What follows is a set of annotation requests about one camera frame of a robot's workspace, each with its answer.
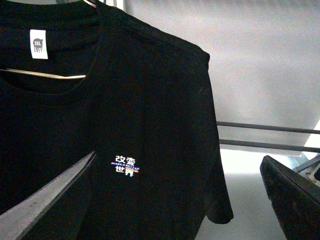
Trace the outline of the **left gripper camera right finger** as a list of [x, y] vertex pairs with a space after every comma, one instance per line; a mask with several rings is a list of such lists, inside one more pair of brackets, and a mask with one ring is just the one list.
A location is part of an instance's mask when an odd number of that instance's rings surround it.
[[273, 211], [287, 240], [320, 238], [320, 187], [269, 155], [260, 173]]

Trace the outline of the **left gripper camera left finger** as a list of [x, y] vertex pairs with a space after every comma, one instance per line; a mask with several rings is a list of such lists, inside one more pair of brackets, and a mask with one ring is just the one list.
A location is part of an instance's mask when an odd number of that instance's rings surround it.
[[96, 153], [0, 216], [2, 240], [75, 240], [93, 195]]

